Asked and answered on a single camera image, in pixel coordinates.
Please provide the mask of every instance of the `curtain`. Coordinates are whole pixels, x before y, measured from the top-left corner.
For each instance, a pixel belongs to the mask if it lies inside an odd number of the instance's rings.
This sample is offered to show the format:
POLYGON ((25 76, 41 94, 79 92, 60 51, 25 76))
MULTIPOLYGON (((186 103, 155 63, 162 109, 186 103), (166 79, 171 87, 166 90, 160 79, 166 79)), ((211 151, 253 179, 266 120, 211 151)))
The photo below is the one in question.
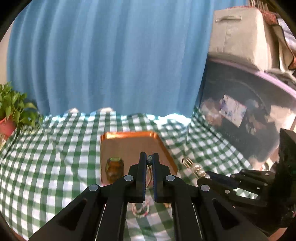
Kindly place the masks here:
POLYGON ((111 107, 192 113, 213 11, 246 0, 33 0, 15 19, 7 79, 43 114, 111 107))

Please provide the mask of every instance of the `flower pot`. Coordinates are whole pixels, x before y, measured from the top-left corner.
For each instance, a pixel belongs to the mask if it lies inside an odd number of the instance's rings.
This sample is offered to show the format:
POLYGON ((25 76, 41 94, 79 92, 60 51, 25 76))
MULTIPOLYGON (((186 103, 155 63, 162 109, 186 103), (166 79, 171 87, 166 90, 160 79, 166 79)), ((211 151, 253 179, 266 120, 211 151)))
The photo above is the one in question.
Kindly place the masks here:
POLYGON ((4 135, 7 140, 16 129, 15 123, 12 121, 11 116, 0 121, 0 134, 4 135))

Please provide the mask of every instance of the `wall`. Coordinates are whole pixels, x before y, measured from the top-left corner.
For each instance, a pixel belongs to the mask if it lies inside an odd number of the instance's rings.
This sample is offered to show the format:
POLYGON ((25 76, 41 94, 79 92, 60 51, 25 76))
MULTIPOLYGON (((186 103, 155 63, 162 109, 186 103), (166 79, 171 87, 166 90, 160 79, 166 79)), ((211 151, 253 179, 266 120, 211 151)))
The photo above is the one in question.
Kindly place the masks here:
POLYGON ((8 31, 0 42, 0 84, 5 84, 7 82, 6 59, 12 25, 9 27, 8 31))

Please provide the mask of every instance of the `tablecloth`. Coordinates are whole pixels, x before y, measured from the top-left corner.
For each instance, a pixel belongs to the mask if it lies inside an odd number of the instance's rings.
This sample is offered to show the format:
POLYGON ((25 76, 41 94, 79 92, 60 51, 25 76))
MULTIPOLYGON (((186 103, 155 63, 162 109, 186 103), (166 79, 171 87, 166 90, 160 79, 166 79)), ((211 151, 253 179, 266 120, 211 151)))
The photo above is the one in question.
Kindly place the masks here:
MULTIPOLYGON (((39 130, 11 136, 0 152, 0 211, 9 226, 28 239, 90 184, 100 184, 100 136, 109 131, 153 130, 179 168, 177 176, 196 185, 195 175, 181 164, 186 156, 205 170, 230 175, 249 162, 208 125, 197 108, 189 125, 167 119, 116 112, 65 113, 45 118, 39 130)), ((153 202, 148 216, 136 218, 128 205, 125 240, 173 238, 170 208, 153 202)))

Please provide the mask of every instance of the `silver screw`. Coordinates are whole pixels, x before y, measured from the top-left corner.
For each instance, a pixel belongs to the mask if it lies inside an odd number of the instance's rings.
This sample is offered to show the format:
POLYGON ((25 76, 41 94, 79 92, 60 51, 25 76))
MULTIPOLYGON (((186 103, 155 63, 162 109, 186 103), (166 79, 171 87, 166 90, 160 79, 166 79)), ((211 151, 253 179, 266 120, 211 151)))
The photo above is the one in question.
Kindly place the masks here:
POLYGON ((89 190, 92 191, 92 192, 98 190, 98 185, 97 184, 90 185, 89 190))
POLYGON ((131 181, 131 180, 133 180, 133 176, 132 176, 132 175, 126 175, 126 176, 124 177, 124 179, 125 179, 126 181, 131 181))
POLYGON ((175 180, 175 177, 174 176, 172 176, 172 175, 168 175, 168 176, 166 176, 165 177, 165 179, 167 180, 167 181, 174 181, 175 180))
POLYGON ((210 190, 210 187, 209 187, 208 185, 202 185, 202 186, 200 187, 200 189, 203 190, 204 192, 207 192, 207 191, 210 190))

